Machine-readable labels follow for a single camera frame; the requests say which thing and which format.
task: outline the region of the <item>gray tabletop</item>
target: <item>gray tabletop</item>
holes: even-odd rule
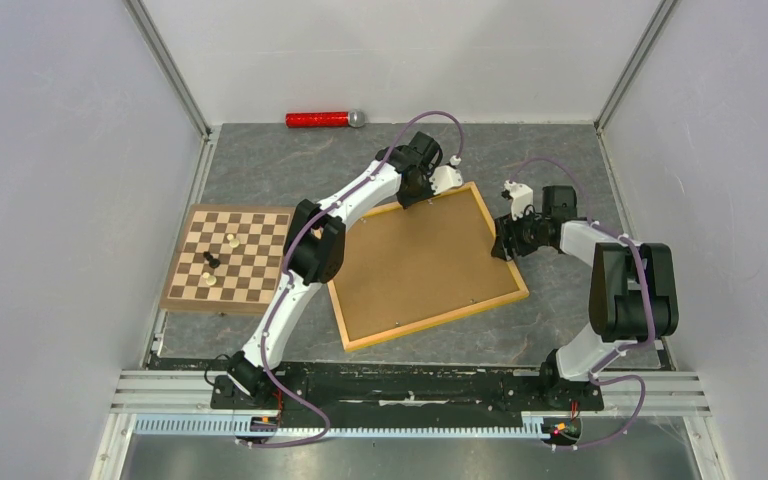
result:
[[[401,125],[361,129],[290,130],[281,124],[222,127],[202,203],[295,206],[325,198],[366,168],[388,146]],[[420,130],[455,153],[457,129],[423,124]],[[619,230],[620,220],[595,130],[590,125],[469,124],[464,181],[474,181],[491,215],[509,209],[502,183],[526,157],[562,160],[578,176],[592,216]],[[409,132],[401,143],[410,141]],[[539,192],[544,185],[569,184],[551,165],[534,164],[519,181]],[[392,363],[497,364],[537,366],[549,351],[569,342],[587,324],[590,269],[550,248],[517,260],[530,296],[438,327],[346,353],[327,289],[311,300],[287,344],[285,360]],[[259,317],[170,312],[161,357],[212,358],[238,350]],[[614,366],[652,368],[654,349],[634,352]]]

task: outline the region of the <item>wooden chessboard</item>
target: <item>wooden chessboard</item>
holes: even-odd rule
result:
[[[169,268],[160,307],[172,311],[262,314],[280,276],[293,208],[193,205]],[[228,234],[240,245],[232,248]],[[208,266],[203,252],[219,259]],[[216,277],[212,286],[202,277]]]

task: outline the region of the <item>chessboard frame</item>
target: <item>chessboard frame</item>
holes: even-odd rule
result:
[[[289,216],[288,225],[293,220],[293,207],[271,207],[271,206],[249,206],[249,205],[214,205],[214,204],[194,204],[189,208],[187,218],[181,226],[178,235],[178,242],[175,246],[175,252],[169,270],[166,274],[166,281],[163,284],[163,291],[160,296],[160,308],[175,312],[206,312],[220,314],[239,314],[239,315],[262,315],[269,307],[268,303],[242,303],[230,302],[226,300],[207,300],[207,299],[180,299],[170,298],[169,291],[172,287],[172,281],[181,260],[181,253],[187,243],[187,234],[193,223],[196,212],[230,212],[230,213],[278,213]]]

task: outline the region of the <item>black cable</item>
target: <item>black cable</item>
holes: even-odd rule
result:
[[[216,357],[215,357],[213,360],[211,360],[211,361],[207,362],[207,366],[206,366],[206,367],[204,367],[204,381],[205,381],[205,382],[207,382],[207,384],[208,384],[208,385],[210,385],[211,387],[215,386],[215,385],[216,385],[216,383],[214,383],[214,382],[211,382],[210,380],[208,380],[208,379],[207,379],[207,372],[209,372],[209,371],[210,371],[210,367],[212,367],[212,366],[213,366],[213,364],[214,364],[214,363],[215,363],[217,360],[219,360],[220,358],[222,358],[222,357],[225,357],[225,360],[228,360],[229,362],[231,361],[231,357],[229,357],[228,355],[226,355],[226,354],[224,354],[224,353],[220,353],[220,354],[219,354],[219,355],[217,355],[217,356],[216,356]]]

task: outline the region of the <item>floor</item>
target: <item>floor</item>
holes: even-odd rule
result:
[[[602,438],[621,423],[588,418],[582,440]],[[136,435],[122,478],[688,480],[700,476],[682,419],[646,418],[612,443],[554,454],[534,440],[333,439],[254,451],[230,438]]]
[[[295,206],[304,198],[319,200],[363,171],[401,127],[290,130],[281,124],[224,125],[201,202]],[[593,126],[471,124],[464,129],[460,168],[465,181],[476,182],[493,216],[509,208],[500,192],[518,163],[544,155],[561,159],[579,177],[594,218],[620,229]],[[454,153],[457,129],[453,125],[425,124],[421,130],[440,142],[446,158]],[[534,189],[538,205],[544,185],[569,184],[563,172],[543,164],[530,166],[519,180]],[[285,359],[537,366],[551,349],[569,342],[587,324],[590,270],[549,248],[518,259],[517,266],[531,292],[528,298],[352,353],[343,351],[328,292],[321,289],[290,338]],[[160,356],[213,358],[233,353],[258,322],[254,316],[169,313]],[[614,364],[658,365],[654,349],[629,354]]]

